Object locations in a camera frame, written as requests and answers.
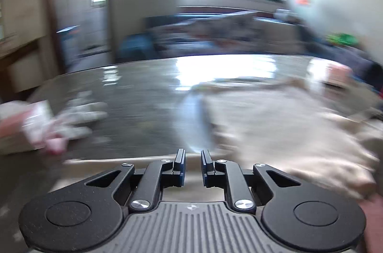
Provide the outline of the cream beige garment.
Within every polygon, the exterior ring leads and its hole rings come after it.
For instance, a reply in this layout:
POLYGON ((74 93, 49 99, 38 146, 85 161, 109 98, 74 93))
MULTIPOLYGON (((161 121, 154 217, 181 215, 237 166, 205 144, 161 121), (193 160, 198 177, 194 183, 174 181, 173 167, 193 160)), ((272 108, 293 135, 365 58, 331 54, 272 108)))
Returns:
POLYGON ((362 200, 378 190, 382 122, 376 109, 345 117, 299 79, 196 85, 216 146, 242 167, 264 163, 362 200))

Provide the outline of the quilted grey star tablecloth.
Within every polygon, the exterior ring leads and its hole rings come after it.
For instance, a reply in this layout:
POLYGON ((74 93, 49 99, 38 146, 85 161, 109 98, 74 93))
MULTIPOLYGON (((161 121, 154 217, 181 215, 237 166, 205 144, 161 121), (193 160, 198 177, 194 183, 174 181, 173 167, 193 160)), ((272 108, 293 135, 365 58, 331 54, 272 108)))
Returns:
POLYGON ((186 150, 186 183, 177 190, 184 200, 217 201, 220 189, 202 185, 199 152, 215 150, 208 114, 193 88, 216 79, 267 81, 303 78, 328 109, 349 116, 379 103, 365 83, 348 89, 326 86, 306 77, 308 56, 206 55, 138 61, 58 76, 40 87, 31 101, 47 100, 54 112, 82 91, 107 103, 108 116, 92 135, 71 143, 66 153, 38 152, 1 157, 1 251, 26 252, 17 219, 35 196, 108 170, 124 159, 173 156, 186 150))

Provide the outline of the white cotton glove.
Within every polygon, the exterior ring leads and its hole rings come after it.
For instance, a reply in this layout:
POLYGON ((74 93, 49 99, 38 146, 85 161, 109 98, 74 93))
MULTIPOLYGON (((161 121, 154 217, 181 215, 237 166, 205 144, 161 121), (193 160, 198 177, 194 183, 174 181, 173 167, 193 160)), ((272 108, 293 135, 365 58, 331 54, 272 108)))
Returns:
POLYGON ((92 134, 90 125, 108 116, 107 103, 95 101, 91 91, 79 92, 55 116, 52 131, 67 140, 78 140, 92 134))

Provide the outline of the white pink tissue pack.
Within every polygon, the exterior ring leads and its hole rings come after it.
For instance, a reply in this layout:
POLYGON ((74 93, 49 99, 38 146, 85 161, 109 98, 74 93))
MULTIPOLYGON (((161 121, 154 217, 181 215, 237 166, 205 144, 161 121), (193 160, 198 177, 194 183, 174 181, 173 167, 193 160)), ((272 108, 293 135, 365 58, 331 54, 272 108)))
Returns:
POLYGON ((307 73, 313 80, 337 87, 348 86, 353 76, 353 70, 348 66, 321 58, 310 60, 307 73))

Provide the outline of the pink tissue pack left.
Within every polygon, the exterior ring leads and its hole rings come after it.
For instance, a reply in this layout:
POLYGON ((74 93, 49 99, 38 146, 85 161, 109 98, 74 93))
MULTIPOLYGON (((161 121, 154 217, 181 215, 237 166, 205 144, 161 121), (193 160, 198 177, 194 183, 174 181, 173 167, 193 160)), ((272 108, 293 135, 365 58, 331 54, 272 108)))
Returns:
POLYGON ((61 154, 68 138, 54 130, 54 117, 48 101, 1 104, 1 154, 44 150, 61 154))

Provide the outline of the blue sofa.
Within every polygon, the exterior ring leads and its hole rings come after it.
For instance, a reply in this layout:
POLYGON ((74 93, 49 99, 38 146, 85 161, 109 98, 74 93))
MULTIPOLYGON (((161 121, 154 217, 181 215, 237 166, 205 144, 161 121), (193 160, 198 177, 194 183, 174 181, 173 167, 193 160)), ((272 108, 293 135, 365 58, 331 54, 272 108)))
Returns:
POLYGON ((296 18, 280 13, 178 13, 152 16, 144 30, 126 36, 116 51, 119 63, 193 55, 308 55, 348 66, 355 78, 382 90, 382 65, 352 46, 334 46, 316 37, 296 18))

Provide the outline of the blue toy cabinet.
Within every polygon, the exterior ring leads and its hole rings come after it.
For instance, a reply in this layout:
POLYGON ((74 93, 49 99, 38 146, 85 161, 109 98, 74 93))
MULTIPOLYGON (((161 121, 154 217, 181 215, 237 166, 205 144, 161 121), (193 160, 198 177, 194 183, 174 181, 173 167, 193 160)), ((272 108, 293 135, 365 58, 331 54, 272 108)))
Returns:
POLYGON ((60 46, 66 60, 74 60, 79 54, 79 25, 68 26, 58 30, 60 46))

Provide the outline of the green plastic bowl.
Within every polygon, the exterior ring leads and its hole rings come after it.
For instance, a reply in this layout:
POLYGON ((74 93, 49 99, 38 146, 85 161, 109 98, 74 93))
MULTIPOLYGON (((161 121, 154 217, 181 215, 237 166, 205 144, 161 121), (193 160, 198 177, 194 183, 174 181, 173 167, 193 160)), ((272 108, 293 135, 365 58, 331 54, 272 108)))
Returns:
POLYGON ((334 46, 356 46, 358 39, 346 33, 334 33, 326 36, 328 43, 334 46))

